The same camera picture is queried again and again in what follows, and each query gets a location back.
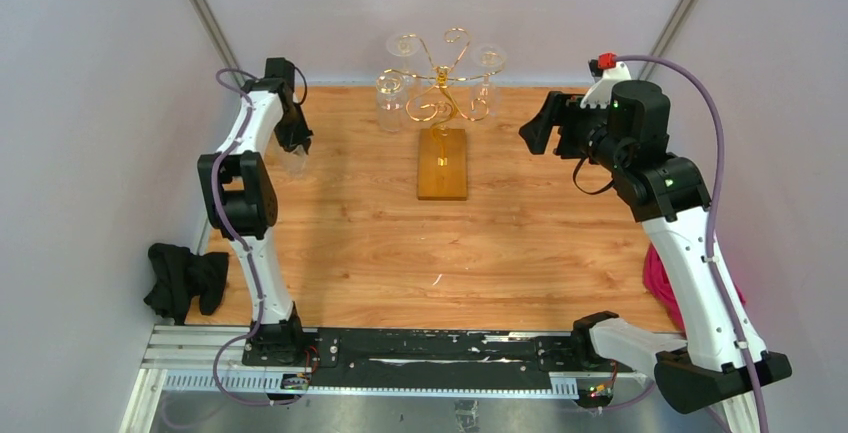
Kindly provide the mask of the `ribbed glass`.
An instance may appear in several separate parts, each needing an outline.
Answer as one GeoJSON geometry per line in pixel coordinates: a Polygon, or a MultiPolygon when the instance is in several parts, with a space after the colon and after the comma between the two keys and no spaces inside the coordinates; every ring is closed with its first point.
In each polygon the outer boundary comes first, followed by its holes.
{"type": "Polygon", "coordinates": [[[291,151],[277,146],[277,161],[289,178],[302,178],[307,170],[309,154],[303,145],[297,145],[291,151]]]}
{"type": "Polygon", "coordinates": [[[408,91],[402,75],[387,72],[380,75],[376,86],[376,117],[378,126],[388,132],[402,129],[406,117],[405,105],[408,91]]]}

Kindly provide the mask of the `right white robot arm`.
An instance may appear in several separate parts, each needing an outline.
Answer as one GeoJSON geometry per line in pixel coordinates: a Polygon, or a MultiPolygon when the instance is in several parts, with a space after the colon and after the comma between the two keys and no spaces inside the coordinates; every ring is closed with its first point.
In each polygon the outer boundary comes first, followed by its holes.
{"type": "Polygon", "coordinates": [[[556,154],[603,167],[665,268],[683,338],[667,338],[603,311],[575,321],[571,356],[584,370],[615,361],[655,382],[687,414],[787,379],[789,358],[770,350],[750,324],[708,227],[714,208],[694,162],[668,151],[670,99],[651,82],[615,84],[604,107],[551,91],[520,128],[532,154],[559,135],[556,154]]]}

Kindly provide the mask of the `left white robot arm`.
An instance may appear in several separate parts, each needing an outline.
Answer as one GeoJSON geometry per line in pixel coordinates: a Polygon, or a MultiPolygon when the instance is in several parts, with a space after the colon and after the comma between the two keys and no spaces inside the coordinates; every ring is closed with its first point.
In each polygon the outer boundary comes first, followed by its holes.
{"type": "Polygon", "coordinates": [[[263,158],[270,144],[308,154],[313,132],[295,93],[304,78],[290,60],[267,59],[262,76],[234,87],[241,106],[224,142],[197,161],[209,223],[236,253],[251,296],[242,357],[250,366],[294,366],[310,351],[274,247],[278,200],[263,158]]]}

